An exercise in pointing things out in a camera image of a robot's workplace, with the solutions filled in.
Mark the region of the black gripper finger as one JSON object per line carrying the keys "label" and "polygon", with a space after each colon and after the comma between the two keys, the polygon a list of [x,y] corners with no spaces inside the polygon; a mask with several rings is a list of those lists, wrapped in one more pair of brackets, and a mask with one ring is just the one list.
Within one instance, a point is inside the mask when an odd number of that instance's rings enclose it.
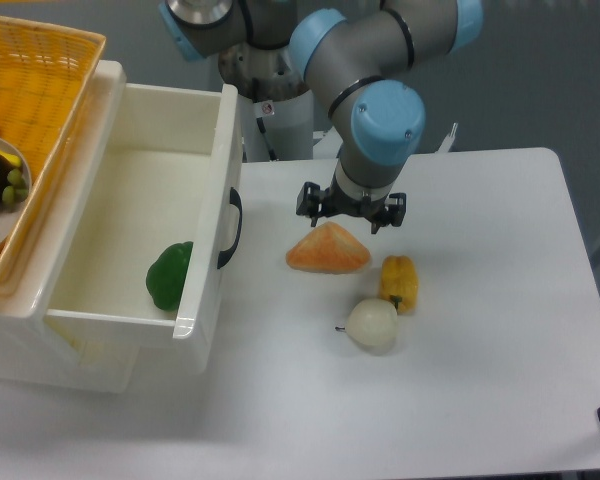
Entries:
{"label": "black gripper finger", "polygon": [[407,195],[405,193],[392,193],[385,199],[384,204],[375,211],[369,222],[371,233],[377,234],[384,227],[400,227],[407,212]]}
{"label": "black gripper finger", "polygon": [[295,213],[297,216],[310,219],[311,225],[316,225],[321,213],[323,201],[327,191],[322,190],[318,184],[305,182],[297,196]]}

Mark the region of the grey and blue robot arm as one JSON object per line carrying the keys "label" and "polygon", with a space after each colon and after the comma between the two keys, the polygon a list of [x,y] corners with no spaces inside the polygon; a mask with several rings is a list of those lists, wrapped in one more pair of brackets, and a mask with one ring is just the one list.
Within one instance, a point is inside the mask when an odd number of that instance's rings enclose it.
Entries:
{"label": "grey and blue robot arm", "polygon": [[478,1],[383,1],[358,21],[333,8],[300,18],[293,1],[163,1],[159,12],[186,59],[216,56],[222,80],[251,102],[314,95],[342,147],[330,186],[306,183],[296,212],[373,229],[403,222],[407,198],[393,184],[426,122],[397,74],[473,42],[484,19]]}

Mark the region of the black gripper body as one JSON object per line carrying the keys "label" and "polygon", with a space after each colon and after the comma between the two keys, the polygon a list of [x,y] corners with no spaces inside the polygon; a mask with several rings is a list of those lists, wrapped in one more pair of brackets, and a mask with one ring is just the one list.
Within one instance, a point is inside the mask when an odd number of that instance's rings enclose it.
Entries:
{"label": "black gripper body", "polygon": [[325,190],[320,214],[323,217],[347,215],[365,218],[369,222],[390,222],[392,214],[385,205],[384,198],[372,201],[369,197],[349,197],[337,184]]}

